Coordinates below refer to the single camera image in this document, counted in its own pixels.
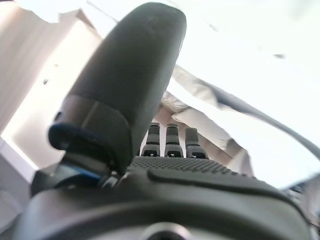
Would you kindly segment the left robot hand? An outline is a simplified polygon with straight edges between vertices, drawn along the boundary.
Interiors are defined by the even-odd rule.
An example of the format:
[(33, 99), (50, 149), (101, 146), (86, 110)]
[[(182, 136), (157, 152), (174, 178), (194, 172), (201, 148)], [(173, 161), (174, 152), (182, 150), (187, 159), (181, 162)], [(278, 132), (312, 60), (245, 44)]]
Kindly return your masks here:
[(138, 151), (170, 81), (183, 12), (145, 3), (91, 57), (48, 130), (65, 152), (36, 172), (14, 240), (310, 240), (301, 208), (280, 190), (208, 159)]

